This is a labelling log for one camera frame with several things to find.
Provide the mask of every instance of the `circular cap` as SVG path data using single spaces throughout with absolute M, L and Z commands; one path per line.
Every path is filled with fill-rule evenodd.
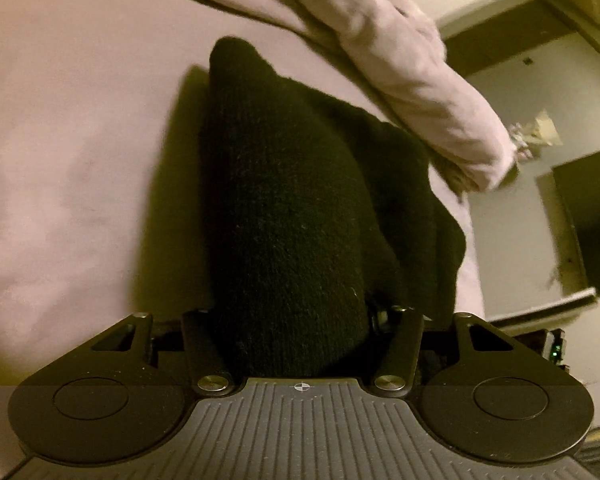
M 549 404 L 549 397 L 540 386 L 513 377 L 484 381 L 476 387 L 474 400 L 485 413 L 504 420 L 533 418 Z
M 401 390 L 405 386 L 404 379 L 396 375 L 381 375 L 374 381 L 376 387 L 388 392 Z
M 54 396 L 54 406 L 65 416 L 98 420 L 119 412 L 129 400 L 126 386 L 113 379 L 92 377 L 66 384 Z
M 206 375 L 198 381 L 198 387 L 206 392 L 220 392 L 229 386 L 229 381 L 219 375 Z

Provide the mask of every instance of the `mattress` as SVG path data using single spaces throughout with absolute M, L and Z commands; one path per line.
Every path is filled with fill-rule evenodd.
M 22 457 L 13 385 L 131 312 L 212 301 L 195 132 L 227 35 L 390 116 L 344 57 L 205 0 L 0 0 L 0 478 Z M 466 235 L 456 310 L 484 317 L 468 201 L 429 176 Z

